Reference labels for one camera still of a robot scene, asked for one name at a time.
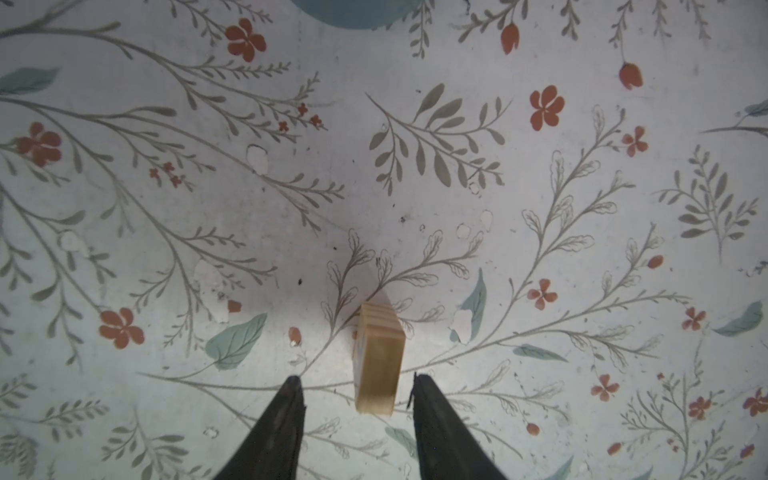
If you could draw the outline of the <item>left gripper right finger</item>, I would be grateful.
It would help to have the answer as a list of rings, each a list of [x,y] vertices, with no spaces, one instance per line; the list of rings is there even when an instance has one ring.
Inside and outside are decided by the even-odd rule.
[[[422,479],[506,479],[429,375],[414,375],[409,406]]]

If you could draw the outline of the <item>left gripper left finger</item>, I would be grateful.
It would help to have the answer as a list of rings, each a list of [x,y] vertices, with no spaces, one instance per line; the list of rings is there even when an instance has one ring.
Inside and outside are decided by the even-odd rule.
[[[298,376],[289,376],[215,480],[294,480],[306,405]]]

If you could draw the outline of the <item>natural wood block pair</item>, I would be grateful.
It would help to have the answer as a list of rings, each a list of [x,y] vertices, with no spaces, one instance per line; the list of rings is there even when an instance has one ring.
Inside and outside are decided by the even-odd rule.
[[[391,305],[361,305],[353,356],[355,408],[359,413],[393,414],[406,339]]]

